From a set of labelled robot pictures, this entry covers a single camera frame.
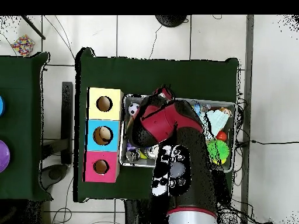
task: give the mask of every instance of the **blue toy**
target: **blue toy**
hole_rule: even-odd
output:
[[[4,111],[5,111],[4,99],[0,96],[0,116],[3,115]]]
[[[198,103],[194,105],[194,111],[198,116],[200,115],[200,105]]]

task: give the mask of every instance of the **small ball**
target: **small ball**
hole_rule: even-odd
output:
[[[139,104],[137,104],[137,103],[131,103],[129,105],[129,107],[128,107],[128,113],[131,116],[133,116],[137,112],[138,108],[139,108]]]

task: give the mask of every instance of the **blue cube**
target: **blue cube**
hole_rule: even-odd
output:
[[[99,145],[93,139],[93,133],[98,127],[107,127],[112,131],[112,139],[106,145]],[[87,151],[118,151],[119,150],[120,121],[88,120]]]

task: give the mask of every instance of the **purple bowl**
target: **purple bowl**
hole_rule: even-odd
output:
[[[0,173],[6,169],[9,163],[11,154],[7,145],[0,140]]]

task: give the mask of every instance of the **dark green table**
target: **dark green table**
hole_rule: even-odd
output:
[[[83,48],[76,57],[74,199],[143,199],[151,189],[152,169],[146,167],[121,167],[116,183],[82,181],[87,87],[150,95],[165,83],[171,84],[176,97],[236,102],[237,69],[236,58],[225,62],[97,58],[90,48]],[[231,172],[227,181],[231,189]]]
[[[8,167],[0,173],[0,199],[51,199],[39,183],[40,75],[47,60],[46,52],[31,58],[0,56],[0,95],[6,103],[0,140],[11,152]]]

